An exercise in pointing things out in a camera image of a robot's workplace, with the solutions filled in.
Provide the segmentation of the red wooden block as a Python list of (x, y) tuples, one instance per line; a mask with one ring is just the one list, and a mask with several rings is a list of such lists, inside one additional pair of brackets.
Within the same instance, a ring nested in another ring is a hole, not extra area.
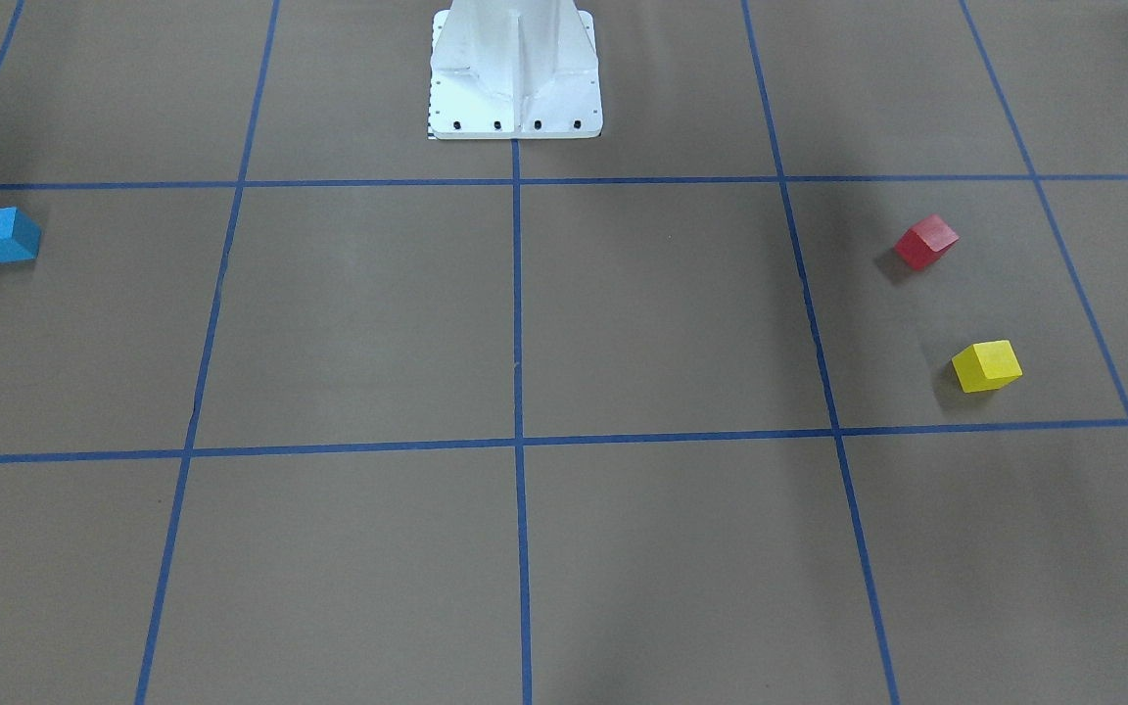
[(960, 236), (937, 213), (926, 215), (906, 229), (892, 250), (914, 271), (927, 268), (960, 241)]

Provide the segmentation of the yellow wooden block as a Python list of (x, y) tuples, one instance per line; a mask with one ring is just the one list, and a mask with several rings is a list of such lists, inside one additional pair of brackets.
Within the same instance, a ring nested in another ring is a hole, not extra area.
[(992, 393), (1022, 376), (1011, 340), (980, 341), (952, 356), (960, 389), (967, 394)]

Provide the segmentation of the blue wooden block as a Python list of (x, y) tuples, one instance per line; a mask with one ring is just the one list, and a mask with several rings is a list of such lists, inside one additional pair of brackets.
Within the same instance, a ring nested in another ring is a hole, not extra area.
[(43, 228), (18, 208), (0, 208), (0, 263), (36, 259)]

